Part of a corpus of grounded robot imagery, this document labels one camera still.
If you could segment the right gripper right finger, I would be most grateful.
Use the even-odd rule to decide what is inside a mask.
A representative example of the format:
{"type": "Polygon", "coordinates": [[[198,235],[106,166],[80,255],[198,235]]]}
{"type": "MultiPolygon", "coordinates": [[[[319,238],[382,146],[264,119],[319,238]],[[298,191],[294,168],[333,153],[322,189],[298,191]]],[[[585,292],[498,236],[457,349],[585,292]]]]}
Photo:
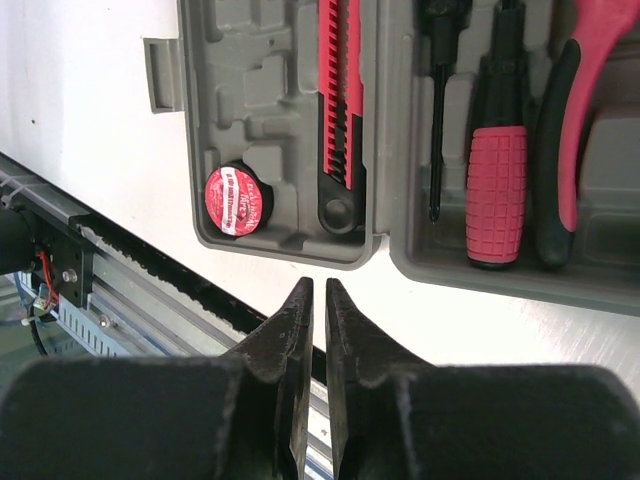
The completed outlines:
{"type": "Polygon", "coordinates": [[[639,408],[595,365],[432,365],[326,283],[338,479],[635,479],[639,408]]]}

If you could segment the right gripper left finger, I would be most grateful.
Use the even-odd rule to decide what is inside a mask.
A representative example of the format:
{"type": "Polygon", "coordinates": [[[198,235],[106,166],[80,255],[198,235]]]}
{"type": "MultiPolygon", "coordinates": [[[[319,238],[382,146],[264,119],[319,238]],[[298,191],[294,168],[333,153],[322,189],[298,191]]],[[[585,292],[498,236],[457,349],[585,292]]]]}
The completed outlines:
{"type": "Polygon", "coordinates": [[[313,283],[216,357],[49,358],[1,398],[5,479],[300,479],[313,283]]]}

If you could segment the red electrical tape roll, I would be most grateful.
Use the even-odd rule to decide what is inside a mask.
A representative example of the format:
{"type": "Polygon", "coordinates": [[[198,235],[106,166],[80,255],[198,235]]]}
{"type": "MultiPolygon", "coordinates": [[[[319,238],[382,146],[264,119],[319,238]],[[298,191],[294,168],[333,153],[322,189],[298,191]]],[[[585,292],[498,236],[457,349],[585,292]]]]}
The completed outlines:
{"type": "Polygon", "coordinates": [[[269,222],[274,190],[243,161],[234,160],[209,176],[204,201],[209,218],[223,234],[243,237],[269,222]]]}

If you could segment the red utility knife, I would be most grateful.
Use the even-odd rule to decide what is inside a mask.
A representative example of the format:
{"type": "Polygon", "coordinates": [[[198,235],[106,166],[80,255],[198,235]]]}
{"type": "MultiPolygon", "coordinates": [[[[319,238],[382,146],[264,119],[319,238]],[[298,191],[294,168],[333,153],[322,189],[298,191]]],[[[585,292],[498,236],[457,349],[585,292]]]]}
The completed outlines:
{"type": "Polygon", "coordinates": [[[363,84],[358,1],[318,3],[318,219],[334,235],[364,224],[363,84]]]}

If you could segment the red black screwdriver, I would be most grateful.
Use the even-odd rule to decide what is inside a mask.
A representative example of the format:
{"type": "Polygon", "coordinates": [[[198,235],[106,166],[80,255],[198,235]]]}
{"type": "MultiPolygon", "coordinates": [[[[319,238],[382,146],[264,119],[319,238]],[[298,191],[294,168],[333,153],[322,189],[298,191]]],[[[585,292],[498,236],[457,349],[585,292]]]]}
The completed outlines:
{"type": "Polygon", "coordinates": [[[445,89],[457,63],[459,36],[468,26],[471,8],[468,0],[420,1],[418,5],[419,30],[430,43],[429,73],[434,85],[429,191],[432,223],[439,220],[441,208],[445,89]]]}
{"type": "Polygon", "coordinates": [[[481,61],[467,170],[466,249],[470,262],[498,270],[518,257],[525,218],[527,129],[523,120],[525,5],[494,9],[481,61]]]}

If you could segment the grey plastic tool case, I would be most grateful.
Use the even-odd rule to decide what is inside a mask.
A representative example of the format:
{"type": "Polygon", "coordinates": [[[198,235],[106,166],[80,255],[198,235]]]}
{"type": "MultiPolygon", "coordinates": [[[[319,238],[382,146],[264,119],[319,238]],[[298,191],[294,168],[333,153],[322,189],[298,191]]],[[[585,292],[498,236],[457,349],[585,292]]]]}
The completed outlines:
{"type": "Polygon", "coordinates": [[[229,252],[356,269],[382,236],[408,278],[429,284],[611,311],[639,312],[639,18],[603,66],[582,129],[577,229],[569,262],[535,248],[533,147],[548,78],[574,30],[577,1],[525,5],[526,202],[517,260],[487,270],[466,249],[467,170],[481,61],[501,1],[471,1],[445,89],[440,217],[429,218],[434,85],[420,1],[358,1],[363,84],[364,224],[344,235],[318,219],[320,1],[182,1],[178,36],[146,39],[151,108],[183,112],[191,218],[200,243],[229,252]],[[241,160],[274,190],[267,225],[223,234],[204,188],[241,160]]]}

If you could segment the red handled pliers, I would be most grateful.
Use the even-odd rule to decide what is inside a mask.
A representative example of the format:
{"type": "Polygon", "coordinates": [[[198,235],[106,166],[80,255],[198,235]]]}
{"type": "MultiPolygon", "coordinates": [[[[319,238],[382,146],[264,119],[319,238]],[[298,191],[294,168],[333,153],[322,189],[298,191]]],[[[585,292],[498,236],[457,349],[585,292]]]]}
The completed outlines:
{"type": "Polygon", "coordinates": [[[535,248],[549,269],[570,260],[582,129],[600,72],[639,18],[637,1],[577,1],[576,23],[548,78],[533,147],[535,248]]]}

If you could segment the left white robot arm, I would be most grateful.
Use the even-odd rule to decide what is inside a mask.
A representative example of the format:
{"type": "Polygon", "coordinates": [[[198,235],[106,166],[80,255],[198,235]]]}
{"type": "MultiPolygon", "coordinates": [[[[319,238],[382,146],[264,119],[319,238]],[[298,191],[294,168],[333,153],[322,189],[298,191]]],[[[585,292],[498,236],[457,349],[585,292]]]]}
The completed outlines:
{"type": "Polygon", "coordinates": [[[1,211],[1,274],[27,270],[35,258],[35,240],[31,218],[21,211],[1,211]]]}

